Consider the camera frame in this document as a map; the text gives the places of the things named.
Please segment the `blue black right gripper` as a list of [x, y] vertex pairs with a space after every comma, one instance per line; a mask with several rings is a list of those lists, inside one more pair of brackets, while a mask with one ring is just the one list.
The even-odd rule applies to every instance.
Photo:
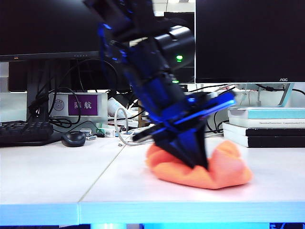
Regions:
[[186, 95], [182, 100], [162, 108], [157, 113], [150, 113], [149, 118], [155, 126], [132, 137], [135, 142], [143, 142], [154, 134], [155, 144], [187, 166], [202, 166], [208, 170], [208, 159], [205, 151], [205, 122], [188, 131], [189, 155], [184, 151], [177, 135], [163, 130], [188, 129], [191, 121], [198, 117], [207, 117], [212, 113], [236, 104], [235, 93], [228, 91], [223, 94], [198, 92]]

